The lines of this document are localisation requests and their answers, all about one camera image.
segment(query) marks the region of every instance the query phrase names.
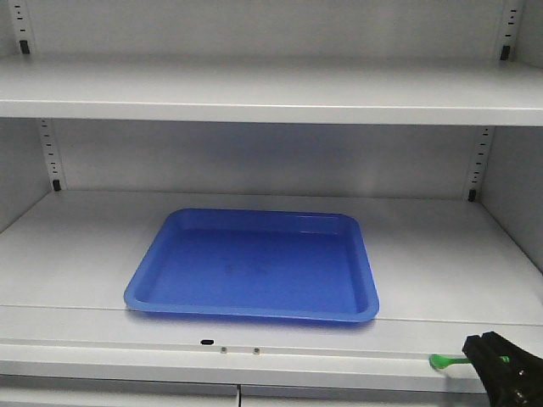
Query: shelf bracket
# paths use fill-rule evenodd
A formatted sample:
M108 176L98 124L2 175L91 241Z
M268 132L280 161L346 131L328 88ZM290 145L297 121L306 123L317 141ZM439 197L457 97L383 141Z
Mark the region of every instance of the shelf bracket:
M493 138L493 126L487 125L484 127L477 127L477 134L473 141L472 154L469 159L469 169L464 184L463 196L470 202L479 200L479 193L488 164Z
M36 51L36 41L32 32L26 0L8 0L8 5L17 47L23 54L34 53Z
M37 128L42 141L43 157L48 168L49 180L55 191L66 189L66 180L62 170L59 146L54 135L51 119L37 119Z

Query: plastic tray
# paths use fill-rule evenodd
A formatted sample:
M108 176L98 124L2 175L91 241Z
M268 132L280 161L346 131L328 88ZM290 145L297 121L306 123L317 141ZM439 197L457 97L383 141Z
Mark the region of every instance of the plastic tray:
M166 219L125 291L136 310L363 322L378 296L345 215L183 209Z

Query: cabinet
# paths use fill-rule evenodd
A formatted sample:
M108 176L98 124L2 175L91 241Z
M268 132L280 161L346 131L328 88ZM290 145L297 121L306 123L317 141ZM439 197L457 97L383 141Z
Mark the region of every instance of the cabinet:
M6 399L32 376L484 405L470 366L427 358L490 330L543 354L542 20L538 0L0 1ZM377 318L126 310L186 207L354 216Z

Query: white shelf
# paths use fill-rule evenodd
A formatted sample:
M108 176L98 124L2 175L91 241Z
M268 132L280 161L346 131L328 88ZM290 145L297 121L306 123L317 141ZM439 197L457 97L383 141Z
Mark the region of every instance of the white shelf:
M401 59L15 56L0 116L543 125L543 70Z
M127 311L126 284L164 218L183 207L354 216L377 319L300 326ZM53 192L0 235L0 273L6 374L481 392L470 366L438 373L426 358L459 354L465 336L489 330L543 354L543 277L476 203ZM200 345L206 338L215 344Z

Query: cabinet door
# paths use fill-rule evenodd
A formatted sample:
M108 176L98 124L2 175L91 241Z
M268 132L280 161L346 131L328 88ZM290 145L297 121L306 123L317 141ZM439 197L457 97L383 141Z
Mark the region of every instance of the cabinet door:
M237 407L228 385L0 376L8 407Z

